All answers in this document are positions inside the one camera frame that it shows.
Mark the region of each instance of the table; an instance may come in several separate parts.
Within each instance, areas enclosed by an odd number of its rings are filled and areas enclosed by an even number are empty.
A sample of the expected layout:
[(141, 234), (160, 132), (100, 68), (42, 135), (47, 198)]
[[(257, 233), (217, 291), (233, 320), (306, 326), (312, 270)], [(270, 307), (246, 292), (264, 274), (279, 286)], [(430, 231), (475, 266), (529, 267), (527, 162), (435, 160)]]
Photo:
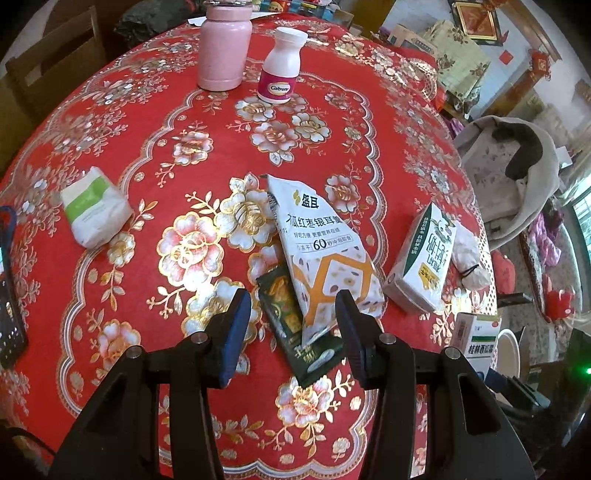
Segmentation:
[[(269, 106), (254, 91), (280, 25), (308, 31), (310, 41), (297, 93)], [(477, 234), (492, 273), (473, 190), (430, 105), (433, 78), (419, 60), (294, 14), (255, 24), (244, 82), (230, 92), (196, 89), (198, 47), (199, 29), (182, 26), (117, 59), (48, 117), (2, 181), (2, 203), (18, 212), (12, 261), (30, 340), (14, 370), (0, 374), (3, 408), (57, 449), (127, 347), (176, 344), (245, 286), (253, 306), (238, 371), (209, 395), (227, 476), (356, 478), (376, 393), (359, 388), (346, 361), (306, 390), (291, 377), (257, 299), (255, 279), (279, 248), (259, 175), (324, 195), (359, 232), (382, 280), (429, 201)], [(135, 212), (108, 245), (85, 251), (57, 193), (90, 166), (119, 184)], [(195, 238), (208, 246), (188, 260)], [(451, 269), (437, 314), (389, 302), (384, 327), (438, 351), (458, 312), (496, 311), (494, 286), (458, 285)], [(425, 395), (419, 387), (414, 474), (425, 461)], [(165, 472), (169, 406), (163, 388)]]

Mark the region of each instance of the magenta label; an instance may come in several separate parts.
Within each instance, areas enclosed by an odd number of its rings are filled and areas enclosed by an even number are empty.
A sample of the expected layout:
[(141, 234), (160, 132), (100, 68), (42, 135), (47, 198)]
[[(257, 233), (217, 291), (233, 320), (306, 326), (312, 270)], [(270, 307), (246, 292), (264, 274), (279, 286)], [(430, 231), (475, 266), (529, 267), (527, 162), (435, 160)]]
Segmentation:
[(291, 96), (296, 85), (297, 77), (276, 77), (270, 73), (261, 70), (261, 79), (259, 80), (258, 93), (263, 97), (275, 100), (285, 100)]

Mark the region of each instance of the white bottle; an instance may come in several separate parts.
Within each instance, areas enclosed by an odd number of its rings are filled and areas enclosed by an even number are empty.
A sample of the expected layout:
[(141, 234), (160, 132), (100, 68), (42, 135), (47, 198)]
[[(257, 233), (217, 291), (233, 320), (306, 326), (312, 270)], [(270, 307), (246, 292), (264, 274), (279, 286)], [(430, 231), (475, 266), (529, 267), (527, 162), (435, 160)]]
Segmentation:
[(300, 74), (300, 50), (308, 34), (295, 28), (277, 27), (275, 47), (262, 65), (261, 79), (256, 94), (268, 103), (286, 103)]

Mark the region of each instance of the dark green packet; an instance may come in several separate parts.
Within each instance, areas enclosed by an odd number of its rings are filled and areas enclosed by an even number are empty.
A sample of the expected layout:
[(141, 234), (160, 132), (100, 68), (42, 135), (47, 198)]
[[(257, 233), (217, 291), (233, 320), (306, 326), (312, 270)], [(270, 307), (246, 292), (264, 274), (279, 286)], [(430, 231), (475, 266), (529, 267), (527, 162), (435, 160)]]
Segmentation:
[(291, 371), (301, 387), (312, 385), (345, 357), (342, 339), (329, 332), (308, 347), (301, 347), (303, 317), (286, 264), (260, 276), (257, 283), (263, 312)]

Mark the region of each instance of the white bottle cap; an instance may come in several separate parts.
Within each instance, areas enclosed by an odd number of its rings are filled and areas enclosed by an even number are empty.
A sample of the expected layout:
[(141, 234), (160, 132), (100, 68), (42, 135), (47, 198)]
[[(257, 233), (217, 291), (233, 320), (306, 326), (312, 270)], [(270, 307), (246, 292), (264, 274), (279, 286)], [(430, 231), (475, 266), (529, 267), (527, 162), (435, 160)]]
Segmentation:
[(298, 48), (302, 48), (304, 45), (306, 45), (308, 34), (306, 32), (302, 32), (302, 30), (296, 30), (295, 28), (277, 27), (275, 29), (275, 38), (277, 40), (293, 43)]

